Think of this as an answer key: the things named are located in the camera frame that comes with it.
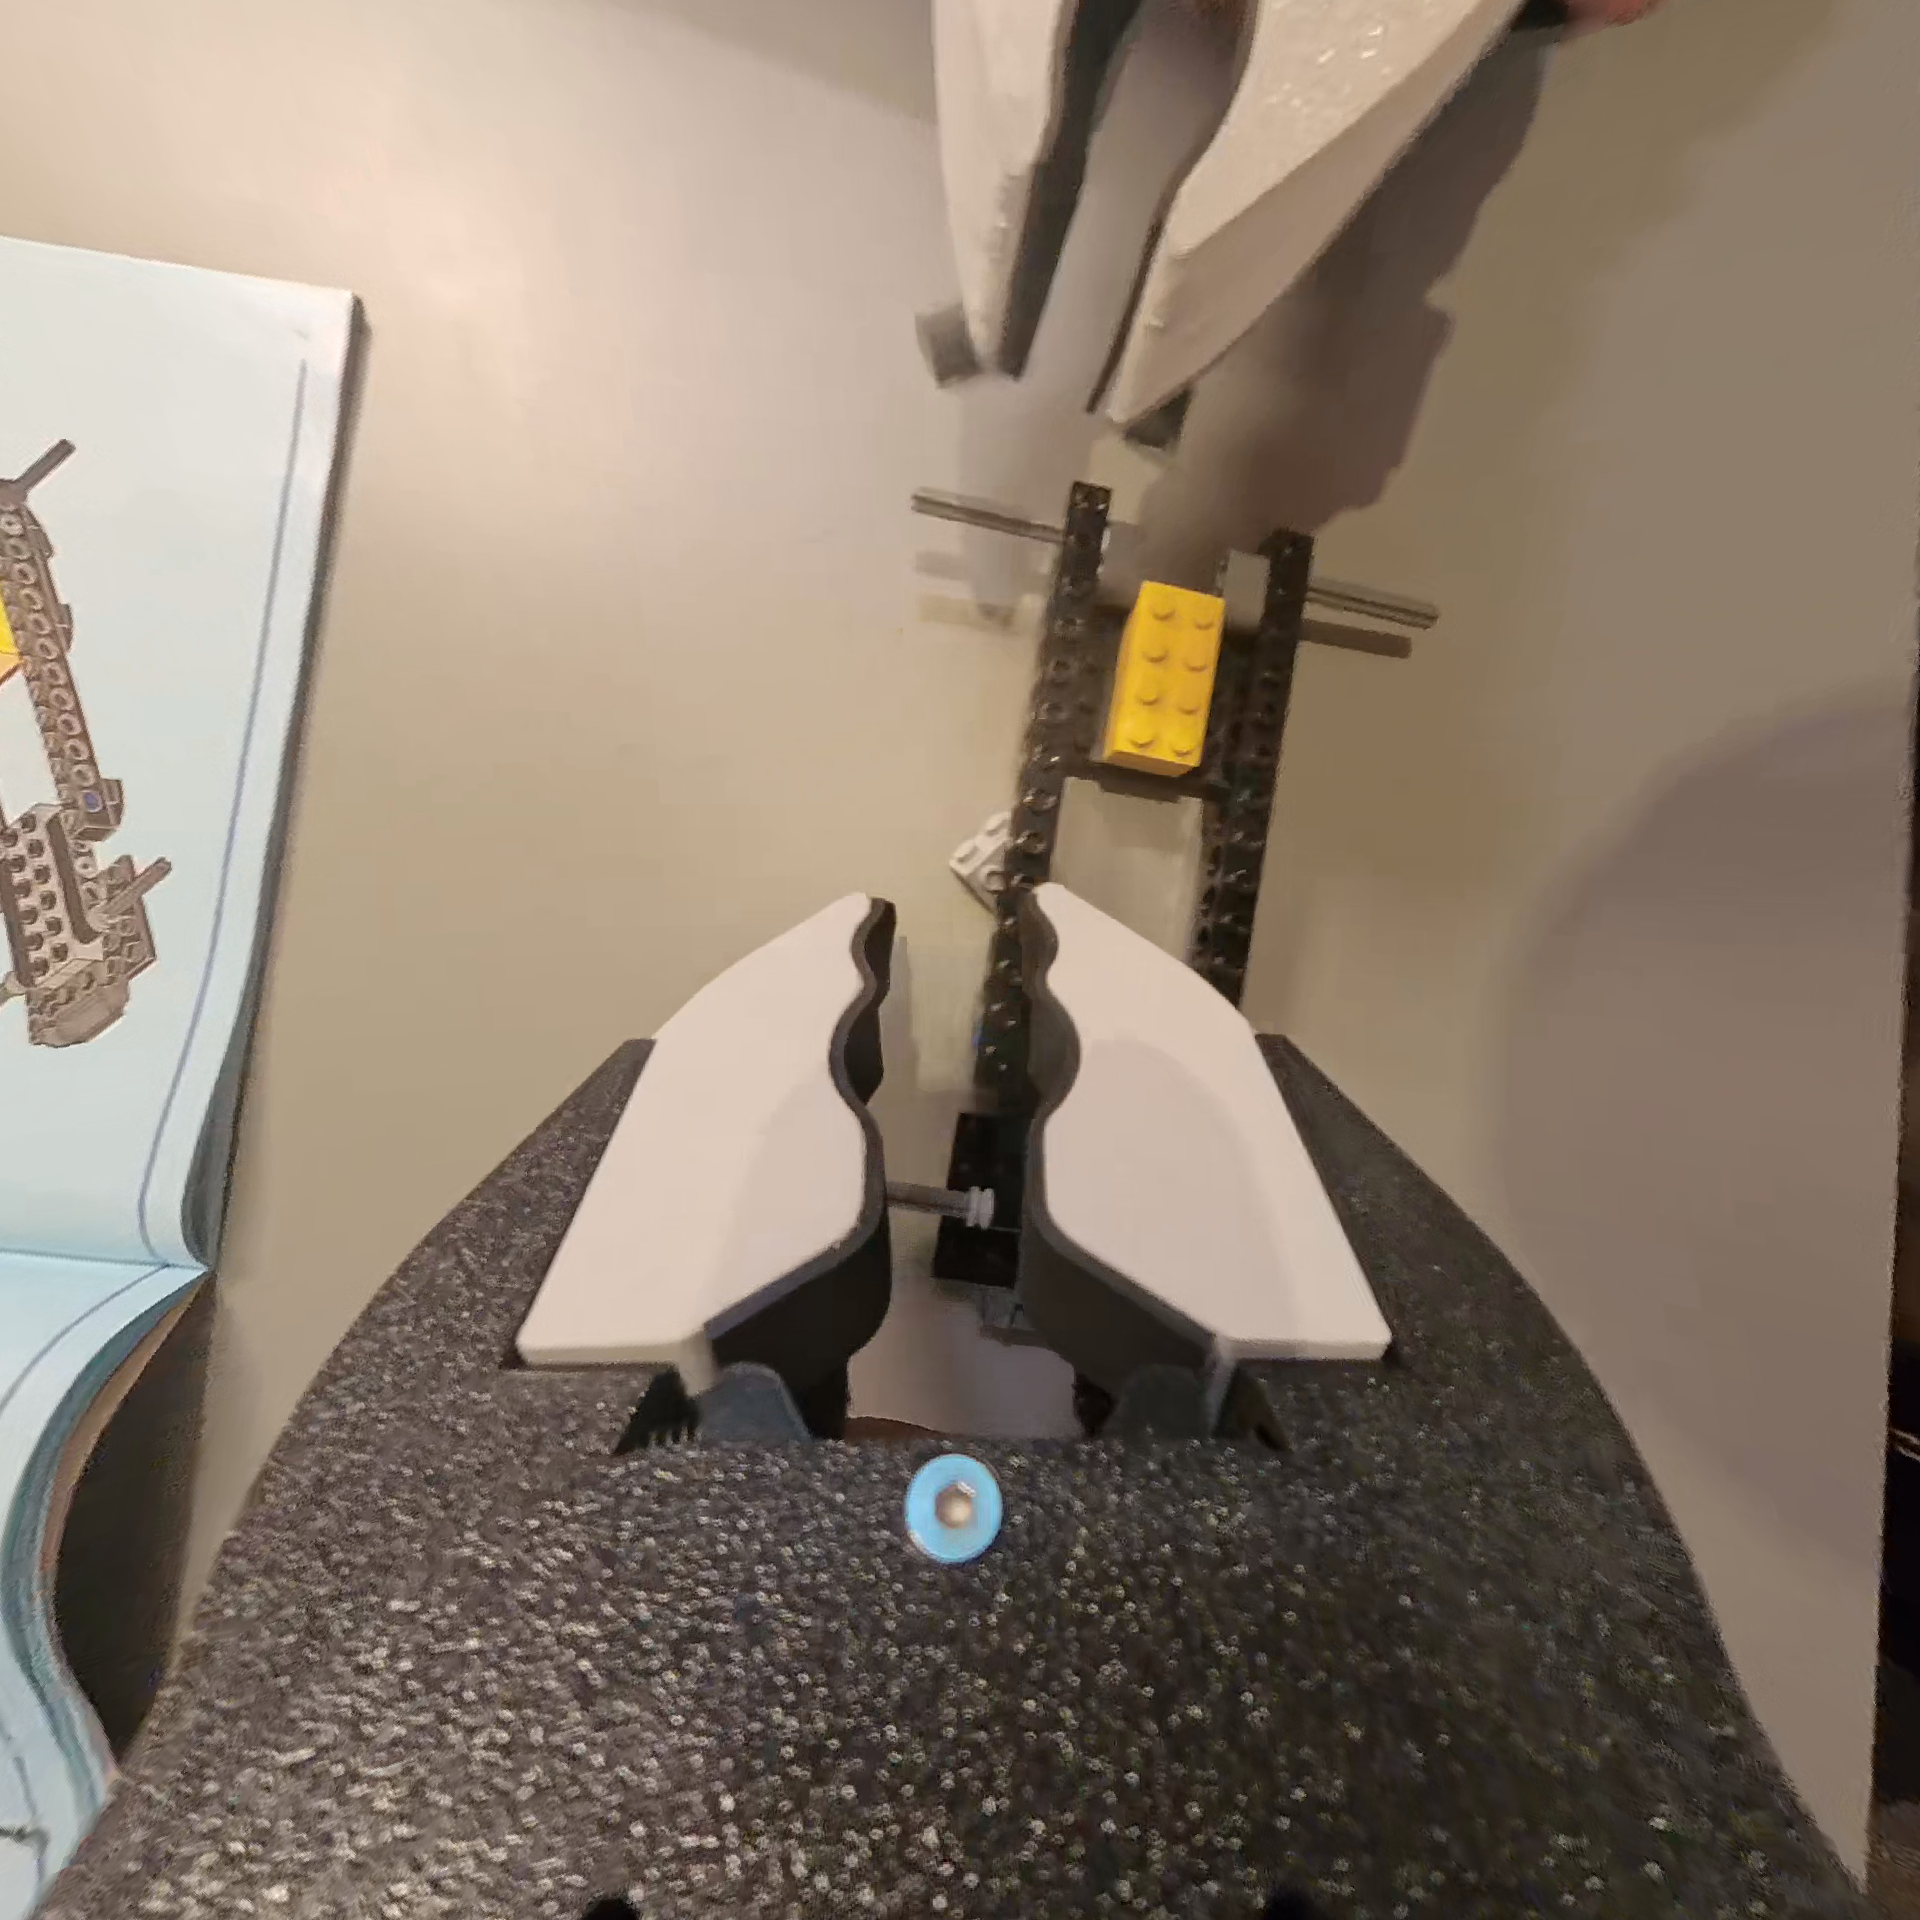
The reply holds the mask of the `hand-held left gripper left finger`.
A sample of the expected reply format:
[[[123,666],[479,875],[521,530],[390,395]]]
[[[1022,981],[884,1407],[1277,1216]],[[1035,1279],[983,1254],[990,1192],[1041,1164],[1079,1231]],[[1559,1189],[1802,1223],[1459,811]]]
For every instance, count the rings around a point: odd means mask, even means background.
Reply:
[[[737,959],[655,1034],[518,1323],[530,1370],[659,1364],[702,1394],[847,1370],[894,1285],[873,1096],[897,910],[850,893]]]

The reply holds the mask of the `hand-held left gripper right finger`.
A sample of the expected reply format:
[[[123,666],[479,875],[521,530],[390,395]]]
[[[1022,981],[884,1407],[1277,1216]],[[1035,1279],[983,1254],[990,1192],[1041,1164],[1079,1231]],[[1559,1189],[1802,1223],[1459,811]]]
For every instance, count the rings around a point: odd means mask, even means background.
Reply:
[[[1255,1028],[1201,974],[1047,879],[1019,910],[1035,1094],[1019,1301],[1121,1402],[1259,1362],[1378,1362],[1393,1331]]]

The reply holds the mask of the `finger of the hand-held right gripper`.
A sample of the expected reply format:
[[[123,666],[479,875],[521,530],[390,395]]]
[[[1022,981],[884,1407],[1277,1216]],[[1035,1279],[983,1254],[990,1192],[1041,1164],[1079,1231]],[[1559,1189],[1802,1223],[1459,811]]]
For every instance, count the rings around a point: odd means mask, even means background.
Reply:
[[[1233,95],[1171,187],[1097,382],[1134,428],[1234,348],[1508,35],[1518,3],[1247,5]]]
[[[1019,378],[1082,198],[1138,3],[934,3],[934,114],[955,300],[934,378]]]

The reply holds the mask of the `black toy brick model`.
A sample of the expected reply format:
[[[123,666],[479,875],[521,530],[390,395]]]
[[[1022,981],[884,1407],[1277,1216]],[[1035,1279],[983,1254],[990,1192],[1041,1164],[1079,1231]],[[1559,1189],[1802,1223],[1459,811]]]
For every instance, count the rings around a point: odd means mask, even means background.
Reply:
[[[1230,551],[1206,586],[1153,581],[1140,535],[1103,486],[1074,485],[1062,520],[917,488],[917,515],[1054,551],[1027,700],[1003,886],[974,1026],[974,1109],[953,1125],[930,1276],[974,1298],[990,1328],[1019,1325],[1029,995],[1017,916],[1062,850],[1073,790],[1197,804],[1196,852],[1171,910],[1173,954],[1241,1006],[1294,670],[1306,642],[1406,658],[1438,610],[1313,571],[1313,540],[1276,532]]]

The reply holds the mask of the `light blue instruction booklet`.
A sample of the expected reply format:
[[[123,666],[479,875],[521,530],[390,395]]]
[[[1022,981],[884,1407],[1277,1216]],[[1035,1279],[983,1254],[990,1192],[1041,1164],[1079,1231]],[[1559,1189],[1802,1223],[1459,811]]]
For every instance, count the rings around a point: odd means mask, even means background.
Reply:
[[[220,1261],[356,300],[2,245],[4,1915],[102,1811],[57,1478]]]

